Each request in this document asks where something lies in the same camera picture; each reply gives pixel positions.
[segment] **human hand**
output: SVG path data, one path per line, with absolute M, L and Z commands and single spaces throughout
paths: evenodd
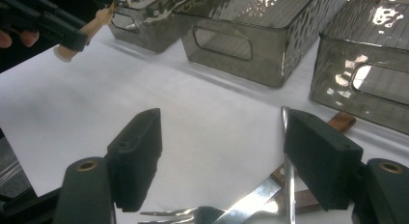
M 23 31 L 20 33 L 20 40 L 27 47 L 31 47 L 39 39 L 39 36 L 39 32 Z M 12 43 L 13 40 L 10 35 L 0 30 L 0 48 L 8 48 Z

